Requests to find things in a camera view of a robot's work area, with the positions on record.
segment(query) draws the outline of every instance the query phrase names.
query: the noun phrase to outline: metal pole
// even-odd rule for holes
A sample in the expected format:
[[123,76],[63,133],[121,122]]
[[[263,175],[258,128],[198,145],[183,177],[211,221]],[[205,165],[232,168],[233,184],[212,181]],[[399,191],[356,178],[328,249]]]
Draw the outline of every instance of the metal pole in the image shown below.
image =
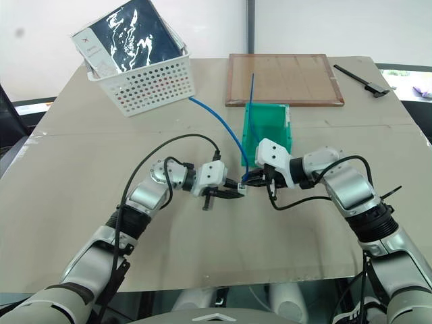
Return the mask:
[[255,0],[246,0],[248,54],[255,53]]

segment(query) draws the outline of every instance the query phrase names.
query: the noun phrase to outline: white plastic basket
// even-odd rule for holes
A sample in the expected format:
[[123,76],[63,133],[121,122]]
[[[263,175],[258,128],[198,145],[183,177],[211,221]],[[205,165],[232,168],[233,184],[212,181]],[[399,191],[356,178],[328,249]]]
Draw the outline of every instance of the white plastic basket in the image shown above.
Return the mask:
[[195,95],[189,53],[116,76],[88,79],[96,82],[125,116]]

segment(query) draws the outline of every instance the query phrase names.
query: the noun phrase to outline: plastic packaging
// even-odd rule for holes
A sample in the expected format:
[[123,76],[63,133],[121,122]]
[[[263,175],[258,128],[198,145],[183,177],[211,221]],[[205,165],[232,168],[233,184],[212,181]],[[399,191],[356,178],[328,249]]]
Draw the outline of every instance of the plastic packaging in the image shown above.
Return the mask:
[[131,0],[75,34],[101,78],[182,56],[182,44],[150,0]]

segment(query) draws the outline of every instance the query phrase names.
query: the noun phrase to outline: green plastic bin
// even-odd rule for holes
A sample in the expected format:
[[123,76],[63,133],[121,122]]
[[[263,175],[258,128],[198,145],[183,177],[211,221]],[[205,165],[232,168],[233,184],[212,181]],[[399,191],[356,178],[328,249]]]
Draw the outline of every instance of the green plastic bin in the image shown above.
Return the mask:
[[263,138],[268,138],[286,147],[291,153],[290,106],[276,103],[249,103],[244,110],[242,146],[246,151],[249,166],[255,165],[255,151]]

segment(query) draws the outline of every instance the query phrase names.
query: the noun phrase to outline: beige tabletop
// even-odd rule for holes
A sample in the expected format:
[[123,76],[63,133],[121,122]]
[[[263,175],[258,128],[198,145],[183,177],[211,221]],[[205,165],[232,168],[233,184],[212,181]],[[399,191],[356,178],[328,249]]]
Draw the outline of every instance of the beige tabletop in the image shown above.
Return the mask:
[[[386,85],[368,57],[330,62]],[[192,67],[196,97],[240,136],[244,109],[223,105],[227,60],[195,59]],[[387,202],[432,263],[427,140],[394,93],[374,99],[354,80],[335,75],[345,106],[293,107],[292,154],[331,145],[369,161],[378,193],[403,185]],[[0,292],[35,292],[57,283],[68,261],[108,220],[139,160],[164,140],[187,132],[213,138],[228,176],[240,178],[238,149],[204,109],[182,100],[123,117],[80,67],[0,179]],[[204,140],[184,139],[155,159],[172,155],[199,165],[212,154]],[[147,172],[144,165],[136,182]],[[280,190],[278,204],[314,194],[325,191],[321,186]],[[280,212],[271,208],[264,189],[249,188],[246,198],[216,200],[212,211],[202,211],[203,203],[203,198],[175,192],[128,258],[132,266],[120,291],[345,277],[360,271],[356,237],[329,201]]]

